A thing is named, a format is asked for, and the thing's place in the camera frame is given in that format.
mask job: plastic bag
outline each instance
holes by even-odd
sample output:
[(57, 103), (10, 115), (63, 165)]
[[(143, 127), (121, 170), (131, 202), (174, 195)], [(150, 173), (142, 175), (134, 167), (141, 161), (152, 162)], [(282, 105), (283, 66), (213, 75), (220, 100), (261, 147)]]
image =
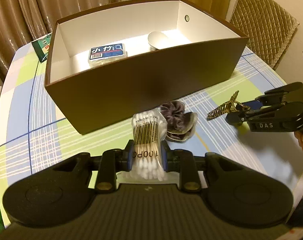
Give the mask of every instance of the plastic bag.
[(132, 118), (134, 136), (133, 167), (130, 176), (135, 179), (166, 180), (160, 142), (165, 139), (167, 122), (158, 109), (135, 114)]

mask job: barcode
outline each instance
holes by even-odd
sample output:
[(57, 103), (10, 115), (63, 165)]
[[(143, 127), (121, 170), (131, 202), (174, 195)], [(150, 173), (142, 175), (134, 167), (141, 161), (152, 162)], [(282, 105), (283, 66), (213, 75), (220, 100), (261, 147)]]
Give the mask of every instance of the barcode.
[(90, 59), (95, 59), (95, 58), (99, 58), (99, 57), (102, 57), (102, 56), (103, 56), (102, 53), (96, 53), (96, 54), (90, 55)]
[(134, 127), (134, 144), (150, 144), (158, 141), (158, 123), (145, 123)]

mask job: green package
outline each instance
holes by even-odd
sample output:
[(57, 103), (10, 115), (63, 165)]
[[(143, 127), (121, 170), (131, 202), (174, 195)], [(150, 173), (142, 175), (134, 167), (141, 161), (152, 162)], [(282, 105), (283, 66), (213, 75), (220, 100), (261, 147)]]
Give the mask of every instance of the green package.
[(50, 49), (50, 39), (52, 34), (47, 34), (44, 38), (32, 41), (32, 45), (40, 62), (47, 60)]

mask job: plaid tablecloth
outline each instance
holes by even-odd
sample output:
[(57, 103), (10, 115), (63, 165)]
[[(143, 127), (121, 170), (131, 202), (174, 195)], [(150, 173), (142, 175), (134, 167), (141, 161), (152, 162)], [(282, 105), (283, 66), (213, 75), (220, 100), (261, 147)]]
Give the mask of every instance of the plaid tablecloth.
[[(80, 135), (45, 91), (45, 66), (27, 44), (16, 52), (2, 89), (0, 206), (5, 225), (9, 221), (1, 200), (9, 185), (79, 152), (101, 155), (107, 149), (123, 148), (132, 138), (130, 120)], [(303, 191), (297, 193), (295, 187), (302, 174), (303, 152), (293, 134), (251, 133), (245, 124), (239, 129), (228, 125), (224, 117), (206, 120), (207, 113), (229, 100), (236, 90), (240, 90), (238, 101), (243, 102), (283, 84), (246, 48), (228, 81), (181, 99), (187, 111), (198, 113), (196, 133), (186, 143), (170, 143), (170, 147), (188, 149), (199, 156), (208, 151), (222, 154), (280, 180), (296, 199), (301, 198)]]

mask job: cotton swab package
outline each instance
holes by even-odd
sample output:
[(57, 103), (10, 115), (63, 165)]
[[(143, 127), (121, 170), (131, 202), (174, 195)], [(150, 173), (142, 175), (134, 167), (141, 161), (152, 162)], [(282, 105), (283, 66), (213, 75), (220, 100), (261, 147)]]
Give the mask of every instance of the cotton swab package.
[(110, 44), (91, 48), (88, 63), (90, 67), (96, 67), (124, 57), (127, 57), (127, 54), (123, 43)]
[(163, 169), (160, 142), (165, 139), (167, 122), (158, 109), (135, 114), (132, 118), (134, 135), (134, 179), (166, 180)]

